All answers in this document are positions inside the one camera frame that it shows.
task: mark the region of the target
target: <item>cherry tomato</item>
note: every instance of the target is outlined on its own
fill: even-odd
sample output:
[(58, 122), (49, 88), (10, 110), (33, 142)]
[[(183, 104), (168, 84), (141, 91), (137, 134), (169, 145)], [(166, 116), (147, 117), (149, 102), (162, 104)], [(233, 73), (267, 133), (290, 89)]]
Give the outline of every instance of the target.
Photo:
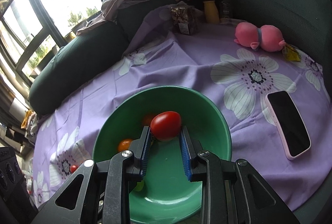
[(145, 117), (143, 117), (142, 125), (143, 126), (150, 126), (150, 123), (151, 123), (152, 119), (154, 119), (156, 115), (157, 114), (147, 114)]
[(70, 172), (73, 174), (73, 173), (74, 173), (74, 171), (76, 171), (76, 170), (77, 170), (77, 168), (78, 168), (78, 166), (77, 166), (77, 165), (72, 165), (72, 166), (70, 166)]
[(181, 129), (181, 116), (173, 111), (163, 112), (151, 121), (150, 128), (158, 140), (170, 141)]
[(124, 139), (124, 140), (122, 140), (119, 143), (119, 145), (117, 146), (117, 151), (121, 152), (121, 151), (124, 151), (124, 150), (128, 150), (131, 143), (132, 143), (132, 139)]

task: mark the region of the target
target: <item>purple bedsheet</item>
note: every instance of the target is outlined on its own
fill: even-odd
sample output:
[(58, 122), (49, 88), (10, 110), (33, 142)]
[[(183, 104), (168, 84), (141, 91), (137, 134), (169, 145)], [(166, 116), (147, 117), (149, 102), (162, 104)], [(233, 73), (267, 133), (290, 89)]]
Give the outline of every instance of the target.
[[(331, 107), (321, 66), (302, 52), (301, 62), (286, 62), (280, 52), (237, 45), (233, 26), (203, 24), (193, 36), (173, 34), (170, 26), (166, 7), (150, 12), (126, 56), (41, 122), (33, 163), (37, 206), (70, 176), (70, 165), (91, 157), (100, 128), (124, 100), (161, 85), (192, 88), (210, 98), (229, 125), (232, 160), (247, 159), (291, 210), (321, 185), (332, 164)], [(265, 95), (277, 90), (290, 93), (312, 142), (293, 161), (266, 108)]]

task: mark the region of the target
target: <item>white flower print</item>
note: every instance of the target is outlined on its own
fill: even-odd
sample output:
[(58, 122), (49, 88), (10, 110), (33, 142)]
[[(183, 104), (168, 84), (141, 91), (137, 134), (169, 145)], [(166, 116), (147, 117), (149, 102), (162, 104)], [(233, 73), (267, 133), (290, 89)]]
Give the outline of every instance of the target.
[(300, 54), (301, 61), (299, 62), (292, 61), (292, 63), (301, 69), (307, 70), (305, 72), (306, 79), (311, 84), (313, 84), (318, 91), (320, 91), (321, 88), (323, 88), (323, 91), (328, 101), (330, 101), (330, 96), (324, 86), (322, 66), (317, 62), (313, 61), (306, 53), (302, 52), (299, 49), (297, 49), (297, 51)]
[(120, 67), (119, 75), (125, 75), (129, 72), (131, 66), (140, 66), (146, 64), (145, 54), (151, 51), (151, 49), (160, 42), (160, 39), (156, 39), (154, 41), (149, 42), (145, 46), (140, 47), (134, 52), (128, 54), (119, 62), (113, 65), (113, 70), (117, 70)]
[(239, 59), (221, 55), (219, 63), (211, 71), (211, 79), (216, 84), (229, 84), (224, 93), (225, 107), (243, 120), (254, 110), (256, 96), (260, 97), (262, 113), (270, 124), (273, 119), (266, 106), (265, 96), (269, 92), (296, 90), (296, 84), (287, 76), (274, 73), (278, 63), (268, 56), (260, 56), (258, 62), (252, 52), (241, 48), (237, 50)]
[(81, 165), (85, 160), (91, 159), (89, 152), (85, 150), (83, 139), (75, 142), (79, 132), (76, 127), (68, 137), (64, 135), (58, 144), (57, 150), (51, 155), (49, 165), (49, 185), (56, 186), (64, 182), (70, 175), (70, 166)]
[(52, 122), (52, 119), (53, 119), (53, 114), (48, 118), (48, 119), (46, 119), (44, 122), (43, 122), (43, 124), (42, 124), (42, 126), (41, 126), (41, 130), (43, 131), (46, 127), (49, 127), (49, 125), (51, 124), (51, 122)]
[(37, 207), (49, 200), (49, 189), (47, 183), (43, 184), (43, 182), (44, 173), (41, 171), (37, 174), (37, 181), (34, 180), (34, 203)]

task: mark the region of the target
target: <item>black speaker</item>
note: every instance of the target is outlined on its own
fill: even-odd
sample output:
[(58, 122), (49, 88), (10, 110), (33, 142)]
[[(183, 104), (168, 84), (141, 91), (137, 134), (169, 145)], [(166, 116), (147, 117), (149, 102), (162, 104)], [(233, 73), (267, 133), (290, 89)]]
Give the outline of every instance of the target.
[(1, 223), (29, 224), (38, 213), (11, 146), (0, 147), (0, 197)]

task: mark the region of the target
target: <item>smartphone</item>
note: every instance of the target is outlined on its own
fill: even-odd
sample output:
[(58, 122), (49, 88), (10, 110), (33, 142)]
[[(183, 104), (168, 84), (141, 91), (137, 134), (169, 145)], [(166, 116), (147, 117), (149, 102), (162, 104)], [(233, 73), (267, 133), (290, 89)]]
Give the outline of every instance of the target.
[(266, 104), (279, 131), (287, 158), (293, 160), (309, 150), (311, 141), (307, 128), (288, 92), (267, 94)]

